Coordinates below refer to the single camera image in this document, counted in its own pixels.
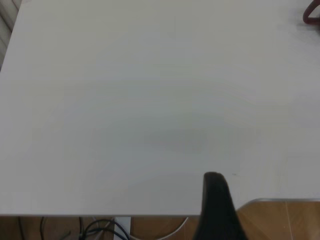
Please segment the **table surface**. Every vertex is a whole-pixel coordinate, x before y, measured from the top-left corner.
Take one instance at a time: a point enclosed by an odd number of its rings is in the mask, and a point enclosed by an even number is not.
[[[0,73],[0,214],[197,215],[320,198],[307,0],[24,0]]]

